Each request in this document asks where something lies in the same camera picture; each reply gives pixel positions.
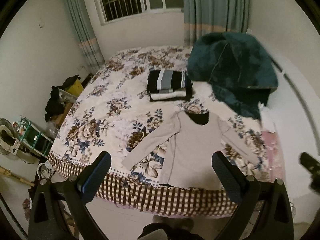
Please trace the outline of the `wooden stick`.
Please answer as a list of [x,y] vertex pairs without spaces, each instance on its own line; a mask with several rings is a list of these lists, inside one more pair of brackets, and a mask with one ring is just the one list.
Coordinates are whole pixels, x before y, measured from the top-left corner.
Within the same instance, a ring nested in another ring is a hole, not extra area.
[[12,173],[10,170],[8,170],[4,167],[0,167],[0,175],[14,179],[16,181],[19,181],[19,182],[26,184],[26,185],[29,185],[29,186],[34,186],[34,183],[32,183],[31,181],[28,181],[28,180],[26,180],[16,174]]

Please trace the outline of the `dark green plush blanket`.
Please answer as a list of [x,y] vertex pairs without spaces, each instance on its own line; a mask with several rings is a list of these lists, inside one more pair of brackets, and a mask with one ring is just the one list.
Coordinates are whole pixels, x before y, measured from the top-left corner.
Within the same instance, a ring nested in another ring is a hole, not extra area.
[[272,60],[252,35],[210,33],[193,45],[187,65],[193,81],[211,85],[217,100],[243,117],[260,119],[260,103],[278,88]]

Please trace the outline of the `white pillow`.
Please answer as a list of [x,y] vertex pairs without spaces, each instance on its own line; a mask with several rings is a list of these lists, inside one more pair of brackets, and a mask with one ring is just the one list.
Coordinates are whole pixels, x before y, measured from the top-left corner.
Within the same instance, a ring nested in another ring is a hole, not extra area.
[[263,103],[258,103],[258,108],[262,130],[264,132],[276,133],[276,124],[274,122],[272,110]]

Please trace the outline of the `black folded garment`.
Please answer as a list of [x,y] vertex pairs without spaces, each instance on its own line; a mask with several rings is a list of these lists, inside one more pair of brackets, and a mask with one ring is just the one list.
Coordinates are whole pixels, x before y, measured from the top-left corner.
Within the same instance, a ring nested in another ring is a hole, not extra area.
[[158,101],[178,101],[178,100],[189,101],[191,99],[191,97],[193,96],[192,85],[193,84],[191,82],[189,82],[189,83],[186,84],[186,87],[183,87],[183,88],[157,90],[157,91],[152,92],[150,94],[153,94],[153,93],[170,93],[170,92],[173,92],[173,91],[176,91],[176,90],[180,90],[180,91],[184,90],[184,91],[186,91],[186,96],[184,98],[172,98],[172,99],[158,100]]

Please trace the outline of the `green metal rack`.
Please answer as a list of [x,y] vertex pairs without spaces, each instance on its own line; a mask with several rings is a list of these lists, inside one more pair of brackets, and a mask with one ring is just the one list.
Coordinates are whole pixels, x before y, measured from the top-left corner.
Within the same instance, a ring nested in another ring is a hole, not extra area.
[[20,143],[34,154],[48,158],[53,141],[37,128],[32,121],[21,117],[20,121],[12,124],[12,127]]

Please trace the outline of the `black clothes pile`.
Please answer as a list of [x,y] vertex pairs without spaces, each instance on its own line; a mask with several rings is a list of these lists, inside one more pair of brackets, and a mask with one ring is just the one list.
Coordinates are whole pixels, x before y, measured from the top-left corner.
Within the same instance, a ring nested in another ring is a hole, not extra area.
[[50,98],[45,107],[44,119],[46,122],[49,122],[55,116],[63,114],[67,103],[75,103],[76,96],[67,92],[67,88],[74,85],[76,81],[80,81],[78,75],[67,78],[61,86],[52,86]]

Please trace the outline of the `white folded garment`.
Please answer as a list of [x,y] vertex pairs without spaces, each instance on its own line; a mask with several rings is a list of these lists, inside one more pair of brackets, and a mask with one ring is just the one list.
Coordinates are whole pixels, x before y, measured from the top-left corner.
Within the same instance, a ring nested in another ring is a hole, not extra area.
[[166,100],[166,99],[172,99],[172,98],[184,98],[186,96],[186,91],[182,90],[176,90],[170,93],[153,93],[150,94],[150,99],[154,101],[158,100]]

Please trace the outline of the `right blue-grey curtain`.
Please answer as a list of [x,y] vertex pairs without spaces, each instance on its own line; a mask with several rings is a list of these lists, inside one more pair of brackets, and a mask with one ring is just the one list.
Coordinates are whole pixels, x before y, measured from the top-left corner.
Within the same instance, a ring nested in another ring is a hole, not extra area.
[[246,33],[249,0],[183,0],[184,44],[212,32]]

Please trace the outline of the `blue-grey curtain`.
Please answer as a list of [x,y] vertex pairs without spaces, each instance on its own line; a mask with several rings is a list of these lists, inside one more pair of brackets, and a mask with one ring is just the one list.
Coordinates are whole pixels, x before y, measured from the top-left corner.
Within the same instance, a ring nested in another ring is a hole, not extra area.
[[105,64],[105,59],[89,19],[85,0],[63,0],[63,2],[89,71],[96,74]]
[[249,0],[183,0],[184,44],[212,32],[246,33]]

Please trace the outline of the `left blue-grey curtain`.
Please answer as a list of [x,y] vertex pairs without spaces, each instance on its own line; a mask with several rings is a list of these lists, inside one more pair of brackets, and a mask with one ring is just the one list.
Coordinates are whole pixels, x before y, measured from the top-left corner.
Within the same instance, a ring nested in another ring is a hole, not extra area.
[[105,64],[105,59],[89,19],[85,0],[63,0],[63,2],[89,71],[96,74]]

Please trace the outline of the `yellow cardboard box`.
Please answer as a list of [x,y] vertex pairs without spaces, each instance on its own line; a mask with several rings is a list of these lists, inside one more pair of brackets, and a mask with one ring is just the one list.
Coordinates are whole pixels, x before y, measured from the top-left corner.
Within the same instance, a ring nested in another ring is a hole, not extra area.
[[79,95],[83,92],[84,88],[80,82],[79,79],[76,79],[76,81],[69,87],[65,89],[65,91],[75,97],[79,97]]

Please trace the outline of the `white bed headboard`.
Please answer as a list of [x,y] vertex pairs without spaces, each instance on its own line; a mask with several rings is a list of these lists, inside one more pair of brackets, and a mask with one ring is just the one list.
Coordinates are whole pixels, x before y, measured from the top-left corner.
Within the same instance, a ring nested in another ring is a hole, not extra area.
[[291,198],[311,192],[310,174],[300,164],[306,152],[319,159],[319,97],[298,68],[262,36],[259,42],[269,53],[278,88],[268,100],[284,155],[286,188]]

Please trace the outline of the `pink floral bed sheet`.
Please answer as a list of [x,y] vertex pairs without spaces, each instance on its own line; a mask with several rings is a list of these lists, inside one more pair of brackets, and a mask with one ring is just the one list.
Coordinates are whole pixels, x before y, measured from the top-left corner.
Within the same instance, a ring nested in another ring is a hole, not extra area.
[[268,158],[270,180],[274,181],[279,178],[286,181],[284,156],[278,133],[262,131],[262,137]]

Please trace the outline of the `beige long sleeve shirt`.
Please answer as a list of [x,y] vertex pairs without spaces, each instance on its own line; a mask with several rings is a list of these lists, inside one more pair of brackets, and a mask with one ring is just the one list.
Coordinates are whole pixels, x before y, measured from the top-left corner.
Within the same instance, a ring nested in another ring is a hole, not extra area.
[[207,123],[201,125],[184,111],[179,111],[139,142],[124,158],[123,166],[132,168],[164,142],[168,146],[159,184],[183,189],[219,190],[220,181],[212,168],[212,155],[223,149],[224,142],[250,163],[259,163],[257,155],[216,114],[209,113]]

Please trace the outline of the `striped black grey folded sweater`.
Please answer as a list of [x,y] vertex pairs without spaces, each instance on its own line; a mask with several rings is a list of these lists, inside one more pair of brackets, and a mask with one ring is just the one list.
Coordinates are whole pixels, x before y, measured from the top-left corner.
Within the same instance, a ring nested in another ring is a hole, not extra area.
[[151,70],[148,75],[147,92],[156,93],[160,90],[178,90],[191,86],[191,81],[185,71]]

